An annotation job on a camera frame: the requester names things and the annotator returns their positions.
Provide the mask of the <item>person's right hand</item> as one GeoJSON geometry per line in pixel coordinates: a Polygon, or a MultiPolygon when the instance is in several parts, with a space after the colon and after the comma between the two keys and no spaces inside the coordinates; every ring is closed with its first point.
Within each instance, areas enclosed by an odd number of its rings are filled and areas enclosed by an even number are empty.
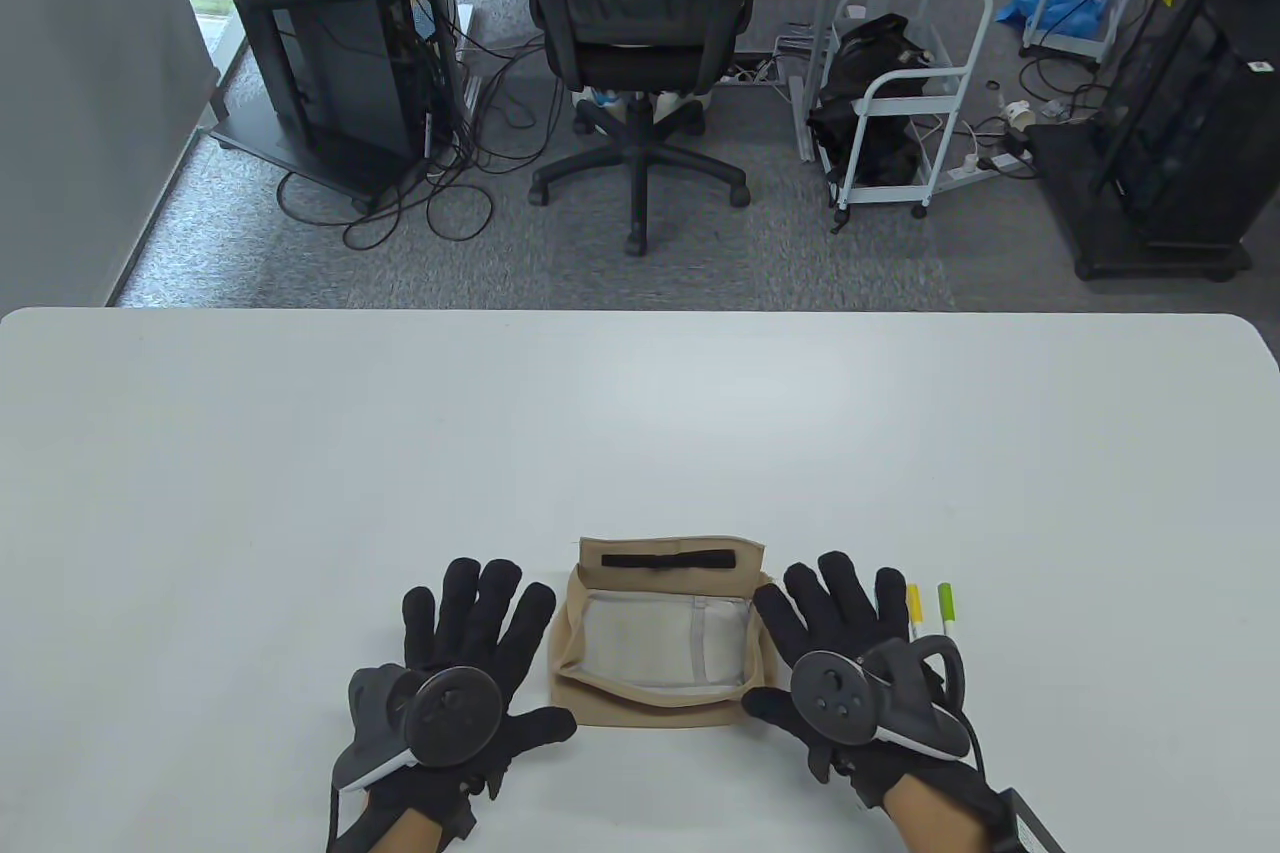
{"type": "Polygon", "coordinates": [[[790,685],[750,689],[742,708],[801,742],[817,781],[845,777],[867,808],[884,809],[911,780],[983,834],[1007,825],[964,712],[963,658],[947,637],[911,638],[900,570],[882,567],[865,590],[852,560],[829,551],[759,587],[753,603],[790,685]]]}

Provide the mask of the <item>person's left hand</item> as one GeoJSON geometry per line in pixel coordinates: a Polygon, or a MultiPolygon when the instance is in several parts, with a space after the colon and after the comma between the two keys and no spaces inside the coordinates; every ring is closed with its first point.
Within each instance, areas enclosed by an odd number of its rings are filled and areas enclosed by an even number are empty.
{"type": "Polygon", "coordinates": [[[352,738],[334,762],[329,852],[439,852],[475,829],[474,799],[495,799],[512,763],[577,731],[573,713],[515,713],[556,612],[507,558],[460,557],[442,588],[402,601],[403,658],[356,670],[352,738]]]}

